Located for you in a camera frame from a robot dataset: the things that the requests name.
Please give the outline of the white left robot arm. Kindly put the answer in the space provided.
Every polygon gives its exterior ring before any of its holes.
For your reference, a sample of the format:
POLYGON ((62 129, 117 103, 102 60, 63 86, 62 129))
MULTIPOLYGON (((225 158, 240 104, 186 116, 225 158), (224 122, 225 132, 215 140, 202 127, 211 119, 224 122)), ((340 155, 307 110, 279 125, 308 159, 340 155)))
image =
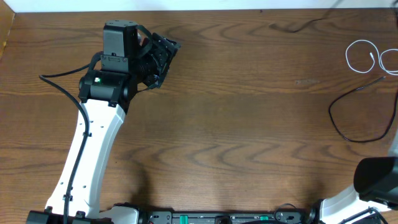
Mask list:
POLYGON ((72 98, 78 121, 65 166, 42 212, 28 223, 145 223, 139 209, 121 203, 100 210, 100 194, 115 137, 131 100, 164 82, 180 44, 133 21, 110 20, 103 49, 83 67, 79 94, 72 98))

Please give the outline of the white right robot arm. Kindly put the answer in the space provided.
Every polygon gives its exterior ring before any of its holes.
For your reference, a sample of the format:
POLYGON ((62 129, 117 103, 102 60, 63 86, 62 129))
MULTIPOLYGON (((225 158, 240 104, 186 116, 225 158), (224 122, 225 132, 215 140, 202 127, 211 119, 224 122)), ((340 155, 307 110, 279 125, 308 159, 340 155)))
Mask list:
POLYGON ((313 223, 385 223, 383 212, 397 210, 397 136, 386 157, 360 161, 353 184, 318 202, 313 223))

